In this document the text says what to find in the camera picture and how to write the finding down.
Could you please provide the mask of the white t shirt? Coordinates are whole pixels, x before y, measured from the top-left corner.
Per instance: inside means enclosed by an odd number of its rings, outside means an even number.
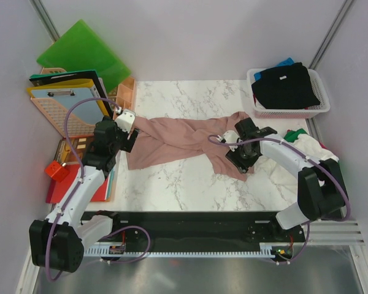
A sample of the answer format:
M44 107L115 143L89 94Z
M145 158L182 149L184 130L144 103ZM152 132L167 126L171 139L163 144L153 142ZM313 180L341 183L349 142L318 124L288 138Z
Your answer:
M319 141L308 134L299 134L293 141L288 141L278 134L270 137L273 141L260 142L262 156L258 165L274 184L295 194L299 172L305 167L313 166L309 159L317 164L326 159L339 161L334 153L323 148Z

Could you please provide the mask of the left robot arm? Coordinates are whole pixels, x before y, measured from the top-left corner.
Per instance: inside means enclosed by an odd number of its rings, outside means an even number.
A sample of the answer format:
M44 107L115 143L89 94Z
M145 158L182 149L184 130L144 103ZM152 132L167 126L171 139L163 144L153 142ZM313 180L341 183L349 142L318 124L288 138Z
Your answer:
M73 273L85 251L106 237L115 241L122 226L106 213L99 213L86 224L81 218L95 192L105 183L116 165L120 151L131 152L138 130L133 128L135 113L125 110L116 119L105 117L94 128L94 138L82 157L77 175L56 208L29 228L33 264Z

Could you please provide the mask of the pink t shirt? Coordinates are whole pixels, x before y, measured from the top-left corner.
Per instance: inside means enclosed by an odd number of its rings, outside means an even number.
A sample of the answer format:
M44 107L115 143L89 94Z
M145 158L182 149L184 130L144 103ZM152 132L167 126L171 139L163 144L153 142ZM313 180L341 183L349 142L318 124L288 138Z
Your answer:
M128 169L141 170L204 154L214 173L246 181L247 175L240 173L226 158L229 147L209 142L208 136L234 130L236 123L248 117L242 111L206 120L166 117L147 119L138 116L134 127L139 129L139 134L132 151L127 154Z

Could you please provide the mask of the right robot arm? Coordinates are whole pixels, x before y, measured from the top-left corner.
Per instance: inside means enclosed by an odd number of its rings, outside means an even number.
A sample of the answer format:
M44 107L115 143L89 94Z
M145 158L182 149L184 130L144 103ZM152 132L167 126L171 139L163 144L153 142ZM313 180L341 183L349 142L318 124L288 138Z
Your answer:
M270 237L283 241L291 228L317 219L330 218L347 204L347 193L339 163L334 159L319 159L287 142L271 127L260 129L247 118L226 131L221 140L229 145L226 158L246 173L265 156L284 168L297 181L297 200L278 212L269 225Z

